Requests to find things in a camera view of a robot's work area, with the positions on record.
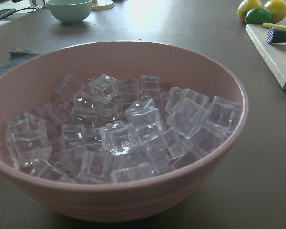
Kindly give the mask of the pink bowl of ice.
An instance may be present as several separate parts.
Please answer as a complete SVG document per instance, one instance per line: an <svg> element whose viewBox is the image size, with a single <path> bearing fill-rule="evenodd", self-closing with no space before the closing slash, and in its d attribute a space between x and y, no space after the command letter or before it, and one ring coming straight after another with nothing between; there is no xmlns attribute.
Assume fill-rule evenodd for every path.
<svg viewBox="0 0 286 229"><path fill-rule="evenodd" d="M72 184L33 177L15 170L5 146L5 122L54 98L55 85L68 73L91 71L118 78L154 74L164 86L218 95L242 106L232 135L213 153L173 172L120 184ZM248 98L226 67L193 51L140 41L87 43L40 55L0 76L0 172L21 191L48 208L82 220L127 222L177 205L210 177L242 132Z"/></svg>

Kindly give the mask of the wooden cup tree stand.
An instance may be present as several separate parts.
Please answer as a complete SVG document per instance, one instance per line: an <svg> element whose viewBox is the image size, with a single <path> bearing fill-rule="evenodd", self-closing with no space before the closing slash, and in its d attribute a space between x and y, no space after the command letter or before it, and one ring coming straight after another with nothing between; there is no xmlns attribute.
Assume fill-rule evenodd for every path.
<svg viewBox="0 0 286 229"><path fill-rule="evenodd" d="M92 0L92 11L108 10L115 6L112 0Z"/></svg>

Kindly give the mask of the green bowl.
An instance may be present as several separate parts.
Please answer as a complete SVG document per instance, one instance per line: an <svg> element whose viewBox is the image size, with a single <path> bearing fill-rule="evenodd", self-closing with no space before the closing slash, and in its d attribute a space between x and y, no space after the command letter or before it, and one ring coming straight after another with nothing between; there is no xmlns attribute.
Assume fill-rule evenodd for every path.
<svg viewBox="0 0 286 229"><path fill-rule="evenodd" d="M86 19L92 10L92 0L48 0L51 14L65 23L78 23Z"/></svg>

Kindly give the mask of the grey folded cloth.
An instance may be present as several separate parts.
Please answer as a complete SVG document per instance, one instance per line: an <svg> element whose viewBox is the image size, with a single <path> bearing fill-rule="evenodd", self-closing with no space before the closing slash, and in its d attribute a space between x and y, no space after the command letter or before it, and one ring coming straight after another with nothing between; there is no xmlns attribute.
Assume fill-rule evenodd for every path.
<svg viewBox="0 0 286 229"><path fill-rule="evenodd" d="M46 52L40 52L30 49L17 49L15 51L7 51L7 53L9 54L9 60L0 66L0 76L3 75L5 72L11 70L12 68L16 67L17 65L32 58L35 58L41 54L45 54Z"/></svg>

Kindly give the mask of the yellow lemon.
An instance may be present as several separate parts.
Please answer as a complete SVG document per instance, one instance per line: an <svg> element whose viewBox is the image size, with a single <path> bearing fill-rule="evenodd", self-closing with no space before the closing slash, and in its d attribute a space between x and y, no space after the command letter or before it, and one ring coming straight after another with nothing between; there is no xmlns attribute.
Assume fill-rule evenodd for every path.
<svg viewBox="0 0 286 229"><path fill-rule="evenodd" d="M286 17L286 3L283 0L270 0L264 6L271 13L271 23L279 23Z"/></svg>
<svg viewBox="0 0 286 229"><path fill-rule="evenodd" d="M262 7L262 3L260 0L243 0L237 9L237 16L239 20L245 23L247 13L250 10L258 7Z"/></svg>

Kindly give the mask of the wooden cutting board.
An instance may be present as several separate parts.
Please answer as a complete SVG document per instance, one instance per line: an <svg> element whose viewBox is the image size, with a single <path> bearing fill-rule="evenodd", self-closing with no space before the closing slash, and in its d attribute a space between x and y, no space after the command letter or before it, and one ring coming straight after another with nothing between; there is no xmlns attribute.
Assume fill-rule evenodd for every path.
<svg viewBox="0 0 286 229"><path fill-rule="evenodd" d="M245 30L281 88L286 91L286 43L268 44L268 29L261 25L246 25Z"/></svg>

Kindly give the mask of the green lime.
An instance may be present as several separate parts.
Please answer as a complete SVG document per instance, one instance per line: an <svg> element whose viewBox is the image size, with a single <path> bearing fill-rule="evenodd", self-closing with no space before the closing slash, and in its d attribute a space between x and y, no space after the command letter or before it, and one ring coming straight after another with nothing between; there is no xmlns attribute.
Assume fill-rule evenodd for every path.
<svg viewBox="0 0 286 229"><path fill-rule="evenodd" d="M246 24L263 24L268 23L272 19L271 12L263 7L257 7L248 11L245 17Z"/></svg>

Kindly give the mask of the yellow plastic knife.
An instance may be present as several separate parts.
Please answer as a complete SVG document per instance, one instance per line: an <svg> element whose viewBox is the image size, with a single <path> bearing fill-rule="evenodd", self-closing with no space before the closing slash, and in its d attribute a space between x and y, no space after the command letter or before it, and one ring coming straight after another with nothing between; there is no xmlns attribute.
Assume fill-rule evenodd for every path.
<svg viewBox="0 0 286 229"><path fill-rule="evenodd" d="M262 26L264 28L276 28L276 29L282 29L286 30L286 25L279 25L279 24L273 24L273 23L263 23Z"/></svg>

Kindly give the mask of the metal muddler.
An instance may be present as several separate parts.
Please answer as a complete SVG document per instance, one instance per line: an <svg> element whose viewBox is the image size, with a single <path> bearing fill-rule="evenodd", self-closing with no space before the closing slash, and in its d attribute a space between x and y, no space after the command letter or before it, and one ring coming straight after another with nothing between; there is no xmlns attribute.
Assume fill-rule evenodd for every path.
<svg viewBox="0 0 286 229"><path fill-rule="evenodd" d="M268 44L286 43L286 30L270 28L266 36L266 41Z"/></svg>

